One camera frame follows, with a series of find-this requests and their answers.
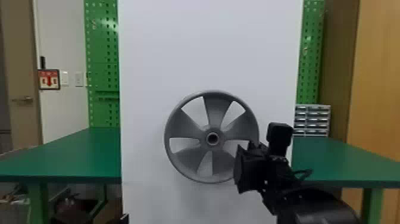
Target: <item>gray fan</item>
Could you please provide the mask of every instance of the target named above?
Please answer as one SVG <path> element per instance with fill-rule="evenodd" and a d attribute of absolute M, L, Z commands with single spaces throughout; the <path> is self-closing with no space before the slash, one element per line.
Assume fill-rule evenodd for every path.
<path fill-rule="evenodd" d="M 204 100 L 208 124 L 200 126 L 182 108 L 194 99 Z M 232 102 L 237 102 L 244 112 L 225 127 L 222 121 Z M 171 138 L 197 139 L 198 143 L 176 153 L 171 150 Z M 258 142 L 258 124 L 251 109 L 239 98 L 222 91 L 205 91 L 183 99 L 168 118 L 164 144 L 173 166 L 185 177 L 203 183 L 219 183 L 232 178 L 235 158 L 224 144 L 226 141 L 243 140 Z M 212 175 L 199 174 L 205 155 L 211 152 Z"/>

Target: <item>door handle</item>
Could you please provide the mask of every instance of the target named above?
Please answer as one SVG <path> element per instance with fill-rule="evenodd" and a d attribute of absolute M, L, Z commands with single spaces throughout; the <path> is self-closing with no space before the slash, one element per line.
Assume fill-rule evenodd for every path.
<path fill-rule="evenodd" d="M 24 96 L 24 97 L 21 97 L 21 98 L 12 99 L 11 101 L 12 102 L 23 102 L 23 103 L 26 103 L 26 104 L 30 104 L 30 103 L 33 102 L 33 98 L 30 97 L 30 96 Z"/>

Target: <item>green pegboard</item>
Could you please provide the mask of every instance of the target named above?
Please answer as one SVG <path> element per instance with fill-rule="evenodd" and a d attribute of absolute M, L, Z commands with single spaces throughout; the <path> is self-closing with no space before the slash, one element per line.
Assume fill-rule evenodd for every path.
<path fill-rule="evenodd" d="M 298 104 L 316 104 L 320 81 L 324 0 L 305 0 L 297 84 Z"/>
<path fill-rule="evenodd" d="M 95 92 L 118 92 L 118 64 L 95 63 L 87 67 L 87 84 Z"/>
<path fill-rule="evenodd" d="M 117 0 L 85 0 L 86 67 L 91 127 L 119 127 Z"/>
<path fill-rule="evenodd" d="M 89 119 L 93 127 L 119 127 L 119 93 L 94 94 L 89 90 Z"/>

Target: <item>red sign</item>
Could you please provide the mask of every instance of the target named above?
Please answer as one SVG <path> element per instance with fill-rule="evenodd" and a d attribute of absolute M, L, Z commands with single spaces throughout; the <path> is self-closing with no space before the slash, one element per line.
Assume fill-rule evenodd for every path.
<path fill-rule="evenodd" d="M 39 89 L 60 89 L 60 71 L 58 69 L 40 69 L 37 71 L 37 75 L 39 76 Z"/>

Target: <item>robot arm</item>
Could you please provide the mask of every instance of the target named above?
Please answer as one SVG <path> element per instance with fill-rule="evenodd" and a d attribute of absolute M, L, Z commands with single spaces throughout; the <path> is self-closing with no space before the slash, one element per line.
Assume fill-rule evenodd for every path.
<path fill-rule="evenodd" d="M 304 184 L 312 170 L 294 172 L 286 159 L 293 129 L 270 123 L 267 147 L 250 142 L 237 147 L 234 180 L 240 194 L 257 191 L 278 224 L 358 224 L 353 209 L 328 192 Z"/>

